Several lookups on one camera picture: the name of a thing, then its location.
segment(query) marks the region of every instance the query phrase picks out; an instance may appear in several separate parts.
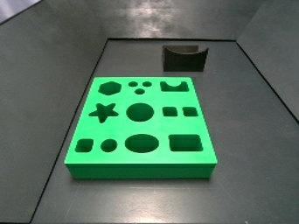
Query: square cutout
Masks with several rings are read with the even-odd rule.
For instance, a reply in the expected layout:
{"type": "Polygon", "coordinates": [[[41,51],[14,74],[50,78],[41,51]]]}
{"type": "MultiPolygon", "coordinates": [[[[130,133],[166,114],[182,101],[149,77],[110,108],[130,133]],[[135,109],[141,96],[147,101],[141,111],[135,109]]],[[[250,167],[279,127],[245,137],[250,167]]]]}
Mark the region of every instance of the square cutout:
{"type": "Polygon", "coordinates": [[[185,116],[199,116],[198,109],[193,107],[182,108],[185,116]]]}
{"type": "Polygon", "coordinates": [[[178,110],[175,107],[163,108],[163,116],[178,116],[178,110]]]}
{"type": "Polygon", "coordinates": [[[93,150],[93,145],[94,145],[94,140],[93,139],[81,139],[78,141],[77,145],[77,152],[91,152],[93,150]]]}
{"type": "Polygon", "coordinates": [[[170,135],[171,151],[202,151],[199,135],[170,135]]]}

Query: shape sorter board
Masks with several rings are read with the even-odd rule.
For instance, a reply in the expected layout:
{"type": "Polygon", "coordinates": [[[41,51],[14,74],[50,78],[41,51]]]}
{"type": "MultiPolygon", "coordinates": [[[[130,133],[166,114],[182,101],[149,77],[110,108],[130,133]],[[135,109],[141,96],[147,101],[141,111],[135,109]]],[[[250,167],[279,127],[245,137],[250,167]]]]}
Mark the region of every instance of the shape sorter board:
{"type": "Polygon", "coordinates": [[[65,164],[75,179],[209,178],[218,163],[191,78],[95,78],[65,164]]]}

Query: oval cutout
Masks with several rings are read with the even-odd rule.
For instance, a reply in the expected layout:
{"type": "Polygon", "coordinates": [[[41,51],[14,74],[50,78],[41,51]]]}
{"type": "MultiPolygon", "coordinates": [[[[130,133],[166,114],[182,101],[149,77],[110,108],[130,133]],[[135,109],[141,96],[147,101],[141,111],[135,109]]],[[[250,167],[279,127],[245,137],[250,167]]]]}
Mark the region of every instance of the oval cutout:
{"type": "Polygon", "coordinates": [[[147,153],[154,151],[159,146],[157,137],[147,134],[139,134],[131,136],[126,140],[126,147],[137,153],[147,153]]]}

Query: large circle hole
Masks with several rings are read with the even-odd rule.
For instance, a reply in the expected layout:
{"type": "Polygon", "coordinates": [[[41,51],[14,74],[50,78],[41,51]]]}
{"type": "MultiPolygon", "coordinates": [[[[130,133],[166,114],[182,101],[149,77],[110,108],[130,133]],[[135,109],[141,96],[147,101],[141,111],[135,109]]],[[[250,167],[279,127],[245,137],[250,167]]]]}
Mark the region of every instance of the large circle hole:
{"type": "Polygon", "coordinates": [[[137,103],[131,105],[126,111],[127,117],[135,122],[149,121],[154,114],[154,108],[146,103],[137,103]]]}

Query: gray wall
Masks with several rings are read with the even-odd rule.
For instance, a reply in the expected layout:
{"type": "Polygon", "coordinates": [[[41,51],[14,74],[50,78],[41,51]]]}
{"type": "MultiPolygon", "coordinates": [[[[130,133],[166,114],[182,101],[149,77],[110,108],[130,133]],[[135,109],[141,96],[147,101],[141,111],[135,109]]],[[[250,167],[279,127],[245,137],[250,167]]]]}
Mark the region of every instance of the gray wall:
{"type": "Polygon", "coordinates": [[[107,37],[81,0],[0,26],[0,222],[29,222],[107,37]]]}
{"type": "Polygon", "coordinates": [[[0,24],[42,0],[0,0],[0,24]]]}
{"type": "Polygon", "coordinates": [[[238,38],[238,43],[299,119],[298,1],[267,1],[238,38]]]}
{"type": "Polygon", "coordinates": [[[89,0],[111,38],[233,39],[265,0],[89,0]]]}

